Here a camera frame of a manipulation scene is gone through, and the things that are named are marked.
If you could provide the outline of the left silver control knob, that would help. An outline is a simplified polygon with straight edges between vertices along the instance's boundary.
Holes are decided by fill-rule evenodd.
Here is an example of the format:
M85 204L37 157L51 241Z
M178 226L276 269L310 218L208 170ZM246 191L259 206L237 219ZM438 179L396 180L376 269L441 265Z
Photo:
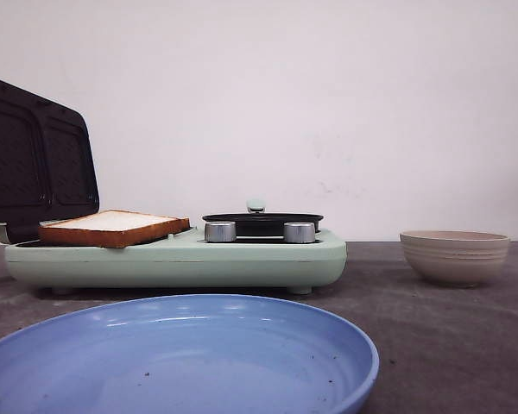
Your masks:
M234 242L237 239L236 223L232 221L206 222L205 240L210 243Z

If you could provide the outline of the mint green breakfast maker base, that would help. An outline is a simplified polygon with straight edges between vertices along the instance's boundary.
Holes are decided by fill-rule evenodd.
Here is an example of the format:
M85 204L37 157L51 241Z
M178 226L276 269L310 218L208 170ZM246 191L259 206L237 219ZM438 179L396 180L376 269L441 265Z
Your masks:
M320 229L310 244L283 236L237 236L210 243L191 227L156 241L126 248L53 245L26 241L6 244L9 274L30 285L60 288L284 287L307 294L342 274L345 242Z

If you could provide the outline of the blue round plate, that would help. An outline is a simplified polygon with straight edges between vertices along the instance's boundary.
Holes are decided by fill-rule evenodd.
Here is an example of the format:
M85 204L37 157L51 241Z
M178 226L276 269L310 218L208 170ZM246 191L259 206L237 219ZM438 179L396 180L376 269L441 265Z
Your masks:
M0 340L0 413L356 413L379 371L355 324L244 295L145 298Z

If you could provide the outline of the black round frying pan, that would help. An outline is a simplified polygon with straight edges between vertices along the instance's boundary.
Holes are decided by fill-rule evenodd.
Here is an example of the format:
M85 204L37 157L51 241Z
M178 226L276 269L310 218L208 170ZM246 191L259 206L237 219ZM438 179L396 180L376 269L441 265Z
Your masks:
M234 222L237 236L275 237L283 236L286 223L312 223L314 232L319 233L323 215L313 213L266 212L266 204L259 199L247 202L247 212L216 213L202 216L207 223Z

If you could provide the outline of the right silver control knob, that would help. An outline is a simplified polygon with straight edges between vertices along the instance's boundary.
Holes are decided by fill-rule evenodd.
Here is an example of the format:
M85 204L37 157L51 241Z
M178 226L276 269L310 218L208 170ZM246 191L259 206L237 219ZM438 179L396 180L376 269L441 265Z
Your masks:
M288 222L283 226L283 238L286 243L310 244L316 240L314 223Z

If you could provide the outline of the beige ribbed ceramic bowl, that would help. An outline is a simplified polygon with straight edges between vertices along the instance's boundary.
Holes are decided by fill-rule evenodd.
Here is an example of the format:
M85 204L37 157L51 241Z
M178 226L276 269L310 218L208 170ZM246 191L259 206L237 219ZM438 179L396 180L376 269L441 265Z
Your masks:
M457 230L400 233L404 257L426 281L471 287L499 276L508 256L506 235Z

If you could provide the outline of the silver control knob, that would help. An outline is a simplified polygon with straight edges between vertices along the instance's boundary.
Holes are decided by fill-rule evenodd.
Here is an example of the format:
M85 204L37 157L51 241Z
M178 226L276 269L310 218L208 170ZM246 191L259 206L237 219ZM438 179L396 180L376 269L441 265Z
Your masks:
M210 243L234 242L237 239L236 223L232 221L206 222L205 240Z
M286 243L310 244L316 240L314 223L288 222L283 226L283 238Z

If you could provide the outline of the white bread slice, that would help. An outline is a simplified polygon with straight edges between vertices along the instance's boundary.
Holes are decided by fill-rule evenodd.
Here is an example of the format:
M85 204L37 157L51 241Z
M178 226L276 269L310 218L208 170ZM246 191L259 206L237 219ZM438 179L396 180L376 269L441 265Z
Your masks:
M53 245L126 248L176 235L190 229L187 217L156 216L125 210L106 210L38 229L42 242Z

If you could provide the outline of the breakfast maker hinged lid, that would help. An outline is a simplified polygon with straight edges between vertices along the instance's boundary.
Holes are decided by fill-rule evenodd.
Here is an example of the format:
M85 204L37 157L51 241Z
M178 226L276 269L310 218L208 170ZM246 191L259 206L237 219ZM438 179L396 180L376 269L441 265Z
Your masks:
M35 241L43 222L98 210L83 116L0 80L0 242Z

